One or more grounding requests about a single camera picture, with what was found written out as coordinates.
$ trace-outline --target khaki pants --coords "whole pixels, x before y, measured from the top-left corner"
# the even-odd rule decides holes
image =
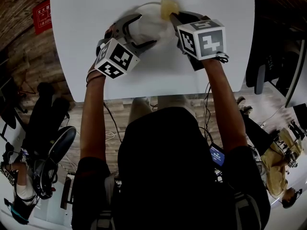
[[[158,110],[168,107],[183,107],[195,117],[195,112],[192,110],[189,100],[182,94],[158,96]],[[152,112],[148,98],[134,98],[128,124]]]

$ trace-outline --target yellow sponge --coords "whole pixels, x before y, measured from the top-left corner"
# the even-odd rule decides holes
[[[179,6],[172,0],[161,0],[161,18],[165,21],[170,21],[171,13],[179,14]]]

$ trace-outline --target red sign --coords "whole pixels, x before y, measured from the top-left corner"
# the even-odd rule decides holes
[[[50,0],[42,2],[33,8],[33,20],[36,34],[52,28]]]

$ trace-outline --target phone screen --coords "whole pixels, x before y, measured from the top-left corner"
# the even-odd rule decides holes
[[[210,153],[213,161],[217,163],[219,166],[222,166],[224,163],[225,155],[214,147],[210,147]]]

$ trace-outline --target white table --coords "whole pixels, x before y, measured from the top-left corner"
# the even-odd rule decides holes
[[[98,40],[127,10],[160,0],[51,0],[52,24],[59,59],[76,102],[85,97],[85,77],[95,60]],[[224,70],[234,92],[241,89],[254,29],[254,0],[177,0],[182,10],[218,19],[226,27],[229,63]],[[208,77],[194,72],[176,47],[175,37],[159,50],[141,55],[133,71],[107,79],[105,99],[204,93]]]

